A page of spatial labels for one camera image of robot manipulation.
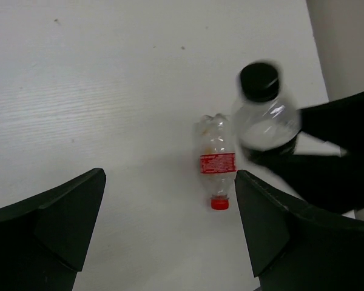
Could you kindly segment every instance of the clear plastic bottle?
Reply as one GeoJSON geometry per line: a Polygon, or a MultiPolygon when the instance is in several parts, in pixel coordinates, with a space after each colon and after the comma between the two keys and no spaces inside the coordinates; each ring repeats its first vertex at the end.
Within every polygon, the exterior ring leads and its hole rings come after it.
{"type": "Polygon", "coordinates": [[[228,191],[236,176],[231,126],[222,114],[205,115],[198,126],[203,184],[215,210],[229,208],[228,191]]]}
{"type": "Polygon", "coordinates": [[[242,107],[233,126],[244,155],[257,161],[266,154],[293,154],[301,129],[292,96],[280,84],[278,70],[268,62],[255,62],[240,72],[242,107]]]}

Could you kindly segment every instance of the bottle cap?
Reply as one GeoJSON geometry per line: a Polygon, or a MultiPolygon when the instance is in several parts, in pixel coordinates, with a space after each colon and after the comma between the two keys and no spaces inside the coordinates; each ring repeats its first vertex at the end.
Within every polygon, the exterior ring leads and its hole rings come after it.
{"type": "Polygon", "coordinates": [[[226,210],[229,208],[229,200],[221,198],[212,198],[211,206],[214,210],[226,210]]]}
{"type": "Polygon", "coordinates": [[[249,101],[274,100],[279,94],[279,72],[268,62],[253,62],[241,70],[240,86],[249,101]]]}

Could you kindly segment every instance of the table top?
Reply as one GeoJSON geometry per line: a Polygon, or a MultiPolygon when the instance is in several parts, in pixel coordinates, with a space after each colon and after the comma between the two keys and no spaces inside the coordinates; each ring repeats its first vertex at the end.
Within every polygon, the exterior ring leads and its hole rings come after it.
{"type": "Polygon", "coordinates": [[[102,167],[74,290],[254,290],[235,195],[204,203],[192,129],[261,58],[299,106],[328,100],[305,0],[1,0],[0,207],[102,167]]]}

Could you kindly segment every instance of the black bottle cap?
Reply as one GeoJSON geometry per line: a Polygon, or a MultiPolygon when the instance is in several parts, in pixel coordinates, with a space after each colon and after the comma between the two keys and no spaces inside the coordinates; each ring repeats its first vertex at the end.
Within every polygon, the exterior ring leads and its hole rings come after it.
{"type": "Polygon", "coordinates": [[[273,100],[279,93],[279,72],[268,62],[253,62],[241,70],[240,86],[245,98],[250,101],[273,100]]]}

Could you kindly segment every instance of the blurry bottle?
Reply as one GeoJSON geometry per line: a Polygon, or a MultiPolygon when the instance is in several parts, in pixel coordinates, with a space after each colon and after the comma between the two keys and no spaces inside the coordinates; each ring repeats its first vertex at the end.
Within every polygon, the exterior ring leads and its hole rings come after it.
{"type": "Polygon", "coordinates": [[[261,155],[294,153],[301,129],[293,98],[280,84],[278,70],[268,62],[246,66],[239,76],[243,104],[233,118],[243,154],[258,163],[261,155]]]}
{"type": "Polygon", "coordinates": [[[203,184],[215,210],[229,208],[228,191],[236,176],[235,150],[229,121],[222,114],[205,115],[198,126],[203,184]]]}

